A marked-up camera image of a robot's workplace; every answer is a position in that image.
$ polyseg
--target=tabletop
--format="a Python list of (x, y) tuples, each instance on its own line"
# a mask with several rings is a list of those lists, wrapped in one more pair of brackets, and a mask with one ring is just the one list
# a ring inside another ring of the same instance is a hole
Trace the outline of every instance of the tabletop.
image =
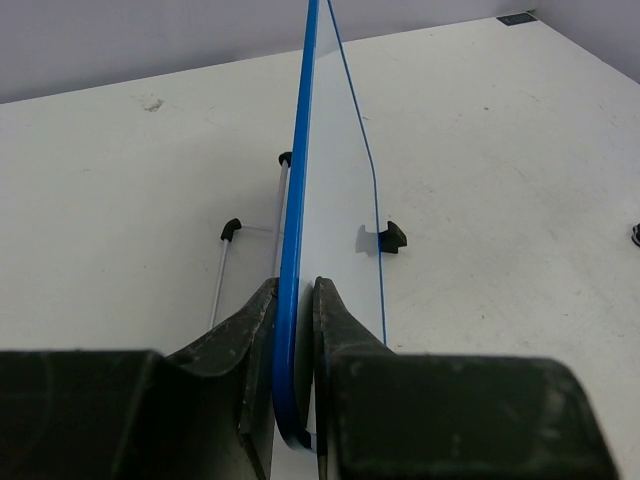
[[(564, 362), (640, 476), (640, 85), (540, 22), (346, 54), (381, 220), (409, 241), (384, 259), (390, 347)], [(273, 217), (300, 60), (0, 105), (0, 348), (168, 353), (201, 335), (224, 223)], [(264, 279), (267, 250), (234, 240), (221, 317)], [(315, 478), (312, 456), (275, 449), (274, 479)]]

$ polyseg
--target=gray wall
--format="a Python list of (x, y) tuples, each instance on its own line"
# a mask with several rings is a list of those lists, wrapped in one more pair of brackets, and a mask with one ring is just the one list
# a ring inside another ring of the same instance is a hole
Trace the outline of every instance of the gray wall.
[(540, 0), (536, 15), (640, 82), (640, 0)]
[[(345, 40), (537, 0), (334, 0)], [(0, 103), (301, 48), (305, 0), (0, 0)]]

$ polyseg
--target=black object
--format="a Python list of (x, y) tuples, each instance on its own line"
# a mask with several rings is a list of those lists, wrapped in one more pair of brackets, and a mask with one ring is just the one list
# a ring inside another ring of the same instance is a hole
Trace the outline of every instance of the black object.
[(222, 233), (220, 234), (220, 240), (227, 240), (228, 242), (233, 241), (233, 234), (242, 228), (242, 223), (237, 218), (232, 218), (229, 220), (224, 228), (222, 229)]
[(407, 236), (395, 223), (387, 222), (387, 229), (378, 234), (377, 242), (374, 232), (367, 232), (361, 225), (356, 234), (356, 253), (365, 252), (369, 256), (376, 255), (378, 248), (383, 253), (398, 253), (398, 249), (407, 246)]
[(321, 479), (618, 478), (560, 363), (396, 355), (322, 278), (313, 322)]
[(0, 478), (269, 478), (276, 291), (167, 358), (0, 353)]
[(631, 240), (633, 240), (633, 243), (635, 243), (637, 247), (640, 247), (640, 225), (636, 225), (635, 227), (633, 227)]
[(538, 19), (531, 15), (530, 13), (516, 13), (515, 15), (505, 15), (504, 17), (496, 17), (502, 23), (504, 23), (507, 27), (512, 27), (513, 25), (521, 25), (523, 23), (529, 22), (537, 22)]
[(282, 162), (287, 162), (287, 165), (291, 168), (291, 152), (284, 152), (280, 154), (278, 157), (278, 163), (282, 166)]

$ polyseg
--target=metal stand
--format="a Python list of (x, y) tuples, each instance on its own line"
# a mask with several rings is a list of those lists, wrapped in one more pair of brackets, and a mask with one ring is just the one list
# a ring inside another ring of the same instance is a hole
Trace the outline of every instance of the metal stand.
[(224, 278), (224, 267), (227, 262), (227, 253), (229, 244), (233, 241), (233, 235), (236, 231), (252, 230), (256, 232), (271, 233), (271, 256), (269, 262), (269, 272), (265, 278), (277, 277), (277, 261), (278, 261), (278, 244), (280, 243), (280, 231), (282, 222), (282, 210), (284, 207), (284, 197), (287, 190), (287, 178), (289, 167), (291, 166), (291, 152), (284, 152), (278, 157), (280, 163), (280, 181), (278, 183), (278, 196), (276, 197), (276, 209), (274, 221), (271, 228), (243, 224), (237, 218), (229, 220), (222, 229), (220, 240), (222, 240), (222, 253), (220, 255), (220, 263), (218, 264), (218, 274), (216, 276), (216, 286), (213, 294), (213, 302), (211, 305), (211, 315), (209, 316), (209, 330), (213, 329), (216, 324), (216, 316), (218, 313), (218, 303), (220, 301), (220, 291), (222, 290), (222, 281)]

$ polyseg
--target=blue strip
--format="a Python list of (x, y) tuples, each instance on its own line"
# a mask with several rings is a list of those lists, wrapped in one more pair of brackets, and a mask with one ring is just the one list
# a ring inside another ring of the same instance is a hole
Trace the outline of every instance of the blue strip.
[(298, 91), (298, 110), (293, 134), (289, 193), (285, 217), (278, 309), (274, 330), (273, 409), (282, 438), (291, 448), (311, 448), (311, 435), (300, 420), (294, 385), (296, 321), (300, 250), (302, 248), (302, 217), (307, 173), (307, 148), (311, 118), (311, 93), (318, 30), (318, 0), (309, 0), (307, 30), (302, 54), (302, 71)]
[[(356, 99), (356, 91), (353, 88), (353, 81), (351, 80), (351, 73), (349, 72), (349, 66), (347, 65), (347, 57), (344, 54), (344, 48), (342, 46), (342, 39), (340, 38), (340, 30), (338, 29), (338, 23), (336, 22), (336, 16), (333, 13), (333, 4), (331, 0), (327, 0), (329, 3), (329, 11), (331, 12), (331, 20), (333, 21), (333, 27), (336, 29), (336, 35), (338, 36), (338, 45), (340, 45), (340, 55), (342, 55), (342, 61), (344, 62), (344, 69), (347, 72), (347, 79), (349, 80), (349, 87), (351, 88), (351, 95), (353, 96), (353, 103), (356, 106), (356, 112), (358, 113), (358, 121), (360, 122), (360, 130), (362, 130), (362, 137), (364, 138), (364, 144), (367, 148), (367, 155), (369, 157), (369, 163), (371, 164), (371, 176), (373, 177), (373, 198), (376, 205), (376, 230), (380, 233), (380, 219), (378, 212), (378, 183), (376, 181), (376, 169), (373, 166), (373, 157), (371, 155), (371, 148), (369, 148), (369, 140), (367, 140), (367, 133), (364, 130), (364, 122), (362, 121), (362, 115), (360, 114), (360, 107), (358, 106), (358, 100)], [(380, 277), (380, 302), (382, 304), (382, 341), (387, 344), (387, 321), (385, 317), (384, 308), (384, 284), (382, 282), (382, 253), (380, 252), (380, 237), (378, 237), (378, 272)]]

